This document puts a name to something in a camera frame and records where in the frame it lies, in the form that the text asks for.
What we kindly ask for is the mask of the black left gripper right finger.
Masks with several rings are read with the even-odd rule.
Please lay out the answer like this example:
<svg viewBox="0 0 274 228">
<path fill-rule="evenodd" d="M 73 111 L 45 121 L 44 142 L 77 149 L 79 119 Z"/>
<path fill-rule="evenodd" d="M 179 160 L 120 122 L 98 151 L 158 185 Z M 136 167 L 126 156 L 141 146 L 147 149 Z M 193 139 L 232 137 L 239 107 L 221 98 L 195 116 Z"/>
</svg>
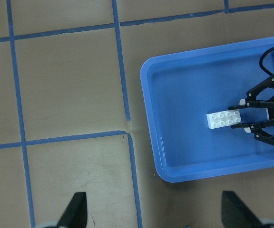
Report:
<svg viewBox="0 0 274 228">
<path fill-rule="evenodd" d="M 222 192 L 222 224 L 225 228 L 267 228 L 234 191 Z"/>
</svg>

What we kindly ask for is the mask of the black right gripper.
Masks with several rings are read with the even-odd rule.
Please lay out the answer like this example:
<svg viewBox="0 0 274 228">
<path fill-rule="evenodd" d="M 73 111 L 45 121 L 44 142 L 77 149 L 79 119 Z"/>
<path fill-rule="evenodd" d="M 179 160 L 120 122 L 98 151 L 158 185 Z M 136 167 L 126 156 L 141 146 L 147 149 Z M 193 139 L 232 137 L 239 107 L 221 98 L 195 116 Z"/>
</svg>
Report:
<svg viewBox="0 0 274 228">
<path fill-rule="evenodd" d="M 257 100 L 257 96 L 267 88 L 274 89 L 274 76 L 270 76 L 258 85 L 247 91 L 247 98 L 243 104 L 229 106 L 228 110 L 238 110 L 245 108 L 266 108 L 269 120 L 256 123 L 238 123 L 231 126 L 232 129 L 248 128 L 254 134 L 254 138 L 263 143 L 274 146 L 274 135 L 263 130 L 263 128 L 274 127 L 274 95 L 269 100 Z"/>
</svg>

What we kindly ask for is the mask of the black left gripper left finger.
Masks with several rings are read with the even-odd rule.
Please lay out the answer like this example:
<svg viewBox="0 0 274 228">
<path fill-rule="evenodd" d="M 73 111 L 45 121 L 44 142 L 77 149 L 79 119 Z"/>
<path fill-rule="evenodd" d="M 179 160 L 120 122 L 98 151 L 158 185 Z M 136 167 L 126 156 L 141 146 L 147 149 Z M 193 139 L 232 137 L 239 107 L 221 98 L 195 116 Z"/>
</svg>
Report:
<svg viewBox="0 0 274 228">
<path fill-rule="evenodd" d="M 85 228 L 88 221 L 86 192 L 74 193 L 58 221 L 58 228 Z"/>
</svg>

